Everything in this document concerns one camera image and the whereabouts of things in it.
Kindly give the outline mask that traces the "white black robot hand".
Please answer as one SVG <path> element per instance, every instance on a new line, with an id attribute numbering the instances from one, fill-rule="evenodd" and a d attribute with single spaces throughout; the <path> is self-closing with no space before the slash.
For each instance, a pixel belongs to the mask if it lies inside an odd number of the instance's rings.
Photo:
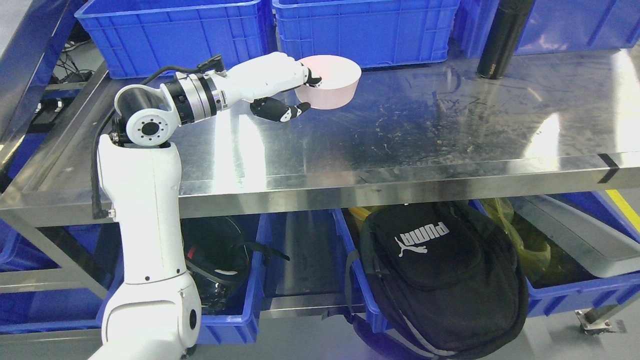
<path id="1" fill-rule="evenodd" d="M 311 108 L 309 102 L 288 105 L 274 98 L 301 86 L 317 88 L 322 76 L 283 52 L 272 52 L 235 65 L 213 82 L 228 108 L 239 101 L 249 103 L 252 114 L 265 120 L 286 123 Z"/>

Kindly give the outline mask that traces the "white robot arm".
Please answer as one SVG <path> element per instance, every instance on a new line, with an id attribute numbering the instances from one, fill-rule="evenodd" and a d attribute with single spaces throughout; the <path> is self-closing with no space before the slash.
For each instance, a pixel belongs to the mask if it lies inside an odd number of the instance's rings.
<path id="1" fill-rule="evenodd" d="M 92 360 L 178 360 L 201 332 L 201 297 L 184 253 L 179 215 L 182 163 L 170 141 L 179 126 L 228 109 L 224 70 L 176 71 L 150 87 L 123 87 L 114 134 L 98 128 L 91 160 L 94 219 L 119 225 L 123 282 L 108 300 Z"/>

